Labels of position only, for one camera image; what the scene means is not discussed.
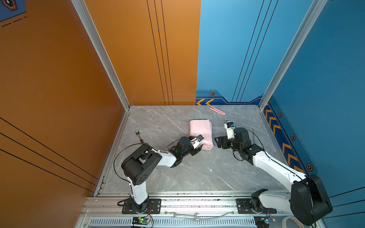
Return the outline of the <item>silver wrench on rail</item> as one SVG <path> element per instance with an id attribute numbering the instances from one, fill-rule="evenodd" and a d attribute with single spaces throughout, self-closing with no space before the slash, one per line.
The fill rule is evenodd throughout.
<path id="1" fill-rule="evenodd" d="M 199 214 L 196 213 L 194 215 L 191 215 L 191 214 L 179 214 L 179 213 L 176 213 L 176 212 L 172 212 L 171 213 L 171 216 L 173 219 L 175 218 L 183 218 L 183 219 L 193 219 L 195 221 L 199 221 L 201 218 L 199 217 Z"/>

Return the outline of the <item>pink wrapping paper sheet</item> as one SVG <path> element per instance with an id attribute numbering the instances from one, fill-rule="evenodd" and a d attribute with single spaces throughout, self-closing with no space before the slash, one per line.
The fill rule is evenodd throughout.
<path id="1" fill-rule="evenodd" d="M 209 120 L 192 120 L 190 121 L 190 136 L 203 137 L 202 149 L 210 151 L 213 145 L 212 123 Z"/>

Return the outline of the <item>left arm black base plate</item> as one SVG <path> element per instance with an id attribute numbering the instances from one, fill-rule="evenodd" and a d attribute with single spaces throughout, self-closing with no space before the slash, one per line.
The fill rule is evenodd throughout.
<path id="1" fill-rule="evenodd" d="M 160 214 L 161 199 L 146 199 L 137 204 L 131 197 L 123 201 L 122 214 Z"/>

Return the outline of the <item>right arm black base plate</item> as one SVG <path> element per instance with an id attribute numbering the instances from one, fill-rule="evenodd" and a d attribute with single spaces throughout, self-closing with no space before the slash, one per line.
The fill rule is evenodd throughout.
<path id="1" fill-rule="evenodd" d="M 236 205 L 239 214 L 277 214 L 277 210 L 272 208 L 254 209 L 248 198 L 236 199 Z"/>

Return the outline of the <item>yellow handled screwdriver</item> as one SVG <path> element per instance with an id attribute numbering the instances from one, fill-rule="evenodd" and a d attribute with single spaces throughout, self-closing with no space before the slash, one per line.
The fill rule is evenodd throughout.
<path id="1" fill-rule="evenodd" d="M 254 128 L 252 129 L 252 142 L 255 143 Z"/>

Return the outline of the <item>right green circuit board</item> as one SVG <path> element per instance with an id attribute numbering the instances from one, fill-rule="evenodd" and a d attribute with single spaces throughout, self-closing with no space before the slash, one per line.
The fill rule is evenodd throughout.
<path id="1" fill-rule="evenodd" d="M 254 217 L 257 228 L 269 228 L 270 220 L 266 217 Z"/>

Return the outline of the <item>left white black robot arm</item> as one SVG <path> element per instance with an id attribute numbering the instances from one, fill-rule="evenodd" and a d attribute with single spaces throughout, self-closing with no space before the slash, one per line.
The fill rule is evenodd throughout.
<path id="1" fill-rule="evenodd" d="M 141 144 L 121 164 L 124 175 L 131 187 L 131 207 L 137 213 L 149 212 L 149 196 L 146 180 L 158 166 L 174 168 L 178 166 L 187 155 L 196 155 L 202 149 L 204 137 L 182 137 L 177 145 L 168 152 L 153 148 L 147 143 Z"/>

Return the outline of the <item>left green circuit board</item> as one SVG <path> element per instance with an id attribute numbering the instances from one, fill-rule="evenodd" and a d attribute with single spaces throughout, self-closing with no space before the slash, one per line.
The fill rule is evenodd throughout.
<path id="1" fill-rule="evenodd" d="M 133 217 L 131 226 L 132 228 L 146 228 L 151 223 L 149 218 L 145 217 Z"/>

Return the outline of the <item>pink scissors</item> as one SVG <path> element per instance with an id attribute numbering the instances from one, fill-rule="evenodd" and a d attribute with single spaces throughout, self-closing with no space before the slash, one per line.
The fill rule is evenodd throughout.
<path id="1" fill-rule="evenodd" d="M 219 110 L 219 109 L 217 109 L 217 108 L 214 108 L 214 107 L 212 107 L 212 106 L 210 106 L 210 108 L 209 108 L 210 110 L 212 110 L 212 111 L 214 111 L 214 112 L 216 112 L 216 113 L 219 113 L 219 114 L 221 114 L 221 115 L 223 115 L 223 116 L 225 116 L 226 114 L 223 112 L 223 111 L 221 111 L 221 110 Z"/>

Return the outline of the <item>red handled ratchet tool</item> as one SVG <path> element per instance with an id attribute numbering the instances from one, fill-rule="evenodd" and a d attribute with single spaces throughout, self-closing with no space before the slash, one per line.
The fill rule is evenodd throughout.
<path id="1" fill-rule="evenodd" d="M 136 135 L 138 136 L 140 143 L 144 144 L 144 140 L 142 139 L 140 132 L 138 130 L 136 130 Z"/>

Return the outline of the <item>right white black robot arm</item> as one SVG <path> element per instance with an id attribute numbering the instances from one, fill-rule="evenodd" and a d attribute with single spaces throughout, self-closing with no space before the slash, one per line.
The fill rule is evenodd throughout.
<path id="1" fill-rule="evenodd" d="M 325 186 L 318 176 L 306 175 L 269 155 L 263 146 L 252 143 L 248 129 L 230 127 L 226 132 L 226 136 L 214 139 L 219 148 L 239 153 L 240 161 L 262 169 L 288 190 L 277 193 L 263 188 L 254 192 L 250 204 L 255 213 L 268 209 L 289 212 L 302 224 L 311 226 L 333 211 Z"/>

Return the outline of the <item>green circuit board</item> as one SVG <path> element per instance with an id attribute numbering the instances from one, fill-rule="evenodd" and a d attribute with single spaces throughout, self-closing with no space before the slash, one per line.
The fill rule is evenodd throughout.
<path id="1" fill-rule="evenodd" d="M 132 228 L 146 228 L 151 223 L 149 218 L 145 217 L 133 217 L 131 226 Z"/>
<path id="2" fill-rule="evenodd" d="M 269 228 L 270 220 L 266 217 L 254 217 L 257 228 Z"/>

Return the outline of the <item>white tape roll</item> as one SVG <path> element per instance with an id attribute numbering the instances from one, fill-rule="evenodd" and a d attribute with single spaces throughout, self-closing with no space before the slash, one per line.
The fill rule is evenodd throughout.
<path id="1" fill-rule="evenodd" d="M 293 216 L 283 218 L 281 226 L 282 228 L 304 228 L 304 225 Z"/>

